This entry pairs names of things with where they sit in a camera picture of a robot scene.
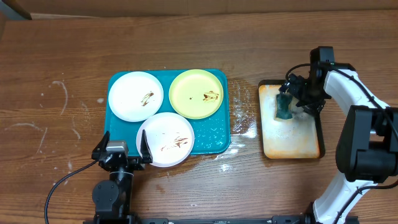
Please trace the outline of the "dark green sponge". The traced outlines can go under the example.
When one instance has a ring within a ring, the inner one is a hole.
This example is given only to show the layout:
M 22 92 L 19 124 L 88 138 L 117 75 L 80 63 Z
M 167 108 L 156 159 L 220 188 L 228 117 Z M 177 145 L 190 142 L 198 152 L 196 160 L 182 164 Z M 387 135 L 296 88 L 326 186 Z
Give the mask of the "dark green sponge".
M 276 112 L 275 117 L 279 119 L 292 119 L 290 112 L 290 104 L 292 102 L 292 95 L 279 93 L 275 96 Z

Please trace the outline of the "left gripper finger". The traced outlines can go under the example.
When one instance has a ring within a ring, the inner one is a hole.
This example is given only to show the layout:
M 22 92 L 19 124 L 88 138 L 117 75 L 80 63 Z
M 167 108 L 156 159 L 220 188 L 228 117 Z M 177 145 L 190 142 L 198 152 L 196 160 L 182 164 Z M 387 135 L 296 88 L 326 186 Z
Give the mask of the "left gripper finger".
M 140 151 L 142 154 L 141 157 L 142 157 L 143 164 L 153 163 L 153 156 L 150 151 L 150 147 L 148 145 L 147 134 L 146 134 L 145 129 L 142 130 Z
M 100 155 L 102 152 L 106 150 L 106 146 L 108 145 L 110 137 L 110 132 L 106 131 L 101 141 L 96 145 L 91 153 L 91 158 L 95 161 L 100 159 Z

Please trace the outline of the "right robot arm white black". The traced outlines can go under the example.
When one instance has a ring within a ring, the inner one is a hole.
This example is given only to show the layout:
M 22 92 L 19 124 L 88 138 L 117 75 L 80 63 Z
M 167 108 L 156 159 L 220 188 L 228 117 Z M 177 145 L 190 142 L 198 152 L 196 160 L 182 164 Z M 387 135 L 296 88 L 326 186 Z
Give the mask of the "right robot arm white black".
M 369 190 L 386 185 L 397 175 L 397 108 L 373 95 L 348 63 L 314 62 L 310 76 L 286 73 L 282 93 L 291 93 L 298 106 L 318 116 L 327 99 L 334 99 L 346 112 L 346 121 L 336 147 L 338 173 L 303 215 L 274 216 L 273 223 L 358 223 L 349 211 Z

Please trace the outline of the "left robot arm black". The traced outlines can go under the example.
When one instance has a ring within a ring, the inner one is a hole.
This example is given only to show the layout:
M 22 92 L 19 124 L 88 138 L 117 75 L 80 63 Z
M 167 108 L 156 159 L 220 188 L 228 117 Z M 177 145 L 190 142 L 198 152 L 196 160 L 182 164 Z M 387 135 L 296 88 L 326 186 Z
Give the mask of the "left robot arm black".
M 93 223 L 141 223 L 130 211 L 134 172 L 153 162 L 146 132 L 141 134 L 141 156 L 129 156 L 126 141 L 110 140 L 106 132 L 93 149 L 91 158 L 109 172 L 109 179 L 96 184 L 92 192 L 95 204 Z

